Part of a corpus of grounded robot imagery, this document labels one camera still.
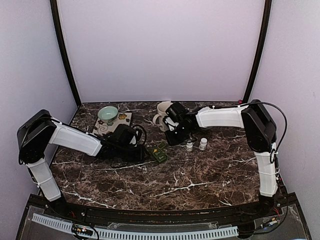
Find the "white pill bottle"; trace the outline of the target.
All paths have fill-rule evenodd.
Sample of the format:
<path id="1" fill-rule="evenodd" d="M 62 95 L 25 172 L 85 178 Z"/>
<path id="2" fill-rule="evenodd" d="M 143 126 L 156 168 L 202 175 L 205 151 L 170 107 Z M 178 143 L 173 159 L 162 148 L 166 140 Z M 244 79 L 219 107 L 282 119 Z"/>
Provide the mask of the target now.
<path id="1" fill-rule="evenodd" d="M 201 151 L 204 151 L 206 149 L 206 147 L 207 147 L 207 144 L 208 144 L 208 140 L 206 138 L 204 138 L 204 137 L 201 138 L 200 143 L 199 143 L 199 149 Z"/>
<path id="2" fill-rule="evenodd" d="M 193 141 L 187 141 L 186 143 L 186 150 L 188 152 L 192 152 L 193 151 L 193 145 L 194 145 L 194 142 Z"/>

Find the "green weekly pill organizer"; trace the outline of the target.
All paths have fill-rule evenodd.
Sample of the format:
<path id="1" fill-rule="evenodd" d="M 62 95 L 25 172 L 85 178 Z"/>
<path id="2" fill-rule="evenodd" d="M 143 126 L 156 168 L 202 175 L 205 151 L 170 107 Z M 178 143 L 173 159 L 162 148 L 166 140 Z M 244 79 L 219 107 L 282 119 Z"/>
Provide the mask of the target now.
<path id="1" fill-rule="evenodd" d="M 158 163 L 163 163 L 168 159 L 165 153 L 166 144 L 161 142 L 157 146 L 151 148 L 152 156 L 157 160 Z"/>

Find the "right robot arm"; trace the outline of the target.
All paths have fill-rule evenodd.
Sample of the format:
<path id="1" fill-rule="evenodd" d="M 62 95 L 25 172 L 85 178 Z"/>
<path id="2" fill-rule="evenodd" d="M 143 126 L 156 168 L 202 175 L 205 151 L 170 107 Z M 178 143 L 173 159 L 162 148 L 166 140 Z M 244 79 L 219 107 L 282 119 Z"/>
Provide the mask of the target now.
<path id="1" fill-rule="evenodd" d="M 164 124 L 168 127 L 165 137 L 169 145 L 184 141 L 197 128 L 241 128 L 248 147 L 257 160 L 259 193 L 264 196 L 255 205 L 255 213 L 266 217 L 275 208 L 271 199 L 278 190 L 277 126 L 260 100 L 236 106 L 205 106 L 188 111 L 181 103 L 172 103 L 166 110 Z"/>

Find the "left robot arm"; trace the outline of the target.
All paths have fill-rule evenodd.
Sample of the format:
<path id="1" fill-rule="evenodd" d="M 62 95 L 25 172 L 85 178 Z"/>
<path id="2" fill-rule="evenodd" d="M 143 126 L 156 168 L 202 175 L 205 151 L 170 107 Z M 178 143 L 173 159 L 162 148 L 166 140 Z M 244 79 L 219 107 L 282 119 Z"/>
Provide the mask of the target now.
<path id="1" fill-rule="evenodd" d="M 25 165 L 51 203 L 51 210 L 60 218 L 67 218 L 70 206 L 62 198 L 46 161 L 45 151 L 56 145 L 84 153 L 90 157 L 106 160 L 121 158 L 142 162 L 146 156 L 147 132 L 141 125 L 119 124 L 114 131 L 96 135 L 65 124 L 42 109 L 17 130 L 18 162 Z"/>

